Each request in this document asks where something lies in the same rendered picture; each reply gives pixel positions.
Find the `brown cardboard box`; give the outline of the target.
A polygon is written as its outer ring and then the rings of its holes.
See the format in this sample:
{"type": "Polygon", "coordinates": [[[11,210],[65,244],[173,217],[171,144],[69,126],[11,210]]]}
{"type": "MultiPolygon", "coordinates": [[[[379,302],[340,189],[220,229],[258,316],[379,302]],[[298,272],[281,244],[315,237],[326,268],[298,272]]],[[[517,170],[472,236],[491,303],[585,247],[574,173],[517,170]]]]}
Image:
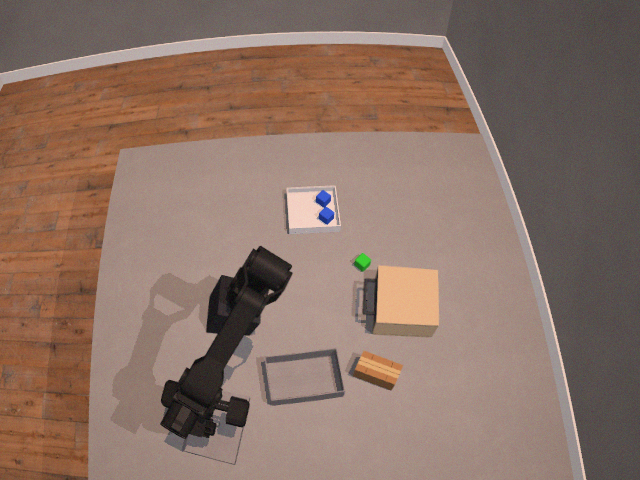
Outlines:
{"type": "Polygon", "coordinates": [[[353,376],[392,390],[403,365],[363,351],[353,376]]]}

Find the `blue block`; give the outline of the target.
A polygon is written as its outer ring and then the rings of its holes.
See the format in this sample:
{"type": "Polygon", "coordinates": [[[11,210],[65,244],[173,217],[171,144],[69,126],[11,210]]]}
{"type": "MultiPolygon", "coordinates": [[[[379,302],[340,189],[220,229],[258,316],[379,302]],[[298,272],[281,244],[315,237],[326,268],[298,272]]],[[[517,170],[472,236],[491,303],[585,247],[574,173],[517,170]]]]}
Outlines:
{"type": "Polygon", "coordinates": [[[322,211],[319,212],[319,220],[328,225],[334,219],[334,214],[335,212],[333,212],[328,207],[325,207],[322,211]]]}
{"type": "Polygon", "coordinates": [[[330,202],[331,202],[331,195],[325,192],[324,190],[322,190],[316,196],[316,203],[318,203],[322,207],[326,207],[330,202]]]}

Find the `green block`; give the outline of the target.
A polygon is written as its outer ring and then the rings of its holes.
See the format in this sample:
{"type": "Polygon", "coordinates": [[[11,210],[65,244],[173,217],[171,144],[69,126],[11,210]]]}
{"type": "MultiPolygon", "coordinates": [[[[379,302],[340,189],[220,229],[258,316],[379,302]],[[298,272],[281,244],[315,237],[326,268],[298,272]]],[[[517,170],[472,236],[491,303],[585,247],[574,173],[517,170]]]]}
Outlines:
{"type": "Polygon", "coordinates": [[[362,253],[355,259],[354,265],[363,272],[365,269],[367,269],[370,266],[370,263],[371,263],[371,259],[368,256],[366,256],[364,253],[362,253]]]}

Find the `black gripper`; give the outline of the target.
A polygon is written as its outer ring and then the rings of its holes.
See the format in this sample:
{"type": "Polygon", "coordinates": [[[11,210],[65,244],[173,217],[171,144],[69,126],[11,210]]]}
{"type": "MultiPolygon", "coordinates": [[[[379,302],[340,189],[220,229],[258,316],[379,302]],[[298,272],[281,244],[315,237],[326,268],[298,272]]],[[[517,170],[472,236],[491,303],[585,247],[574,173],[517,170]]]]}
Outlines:
{"type": "MultiPolygon", "coordinates": [[[[176,387],[177,383],[178,382],[172,380],[166,381],[161,397],[161,403],[164,407],[170,407],[173,399],[169,397],[176,387]]],[[[227,412],[226,424],[237,427],[245,426],[250,407],[248,400],[231,396],[230,402],[220,400],[219,403],[215,409],[227,412]]]]}

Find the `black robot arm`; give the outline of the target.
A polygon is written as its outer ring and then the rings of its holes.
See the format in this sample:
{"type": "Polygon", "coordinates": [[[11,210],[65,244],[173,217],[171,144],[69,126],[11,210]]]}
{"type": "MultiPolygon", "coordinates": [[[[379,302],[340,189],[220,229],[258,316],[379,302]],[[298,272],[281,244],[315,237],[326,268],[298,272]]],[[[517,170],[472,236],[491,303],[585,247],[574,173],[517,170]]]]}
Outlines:
{"type": "Polygon", "coordinates": [[[184,439],[188,434],[214,436],[217,424],[211,417],[223,396],[224,368],[254,318],[283,293],[293,274],[289,271],[291,268],[291,264],[264,247],[253,248],[226,288],[230,315],[205,357],[196,359],[190,369],[186,367],[170,396],[173,401],[160,425],[184,439]],[[268,295],[269,289],[274,292],[268,295]]]}

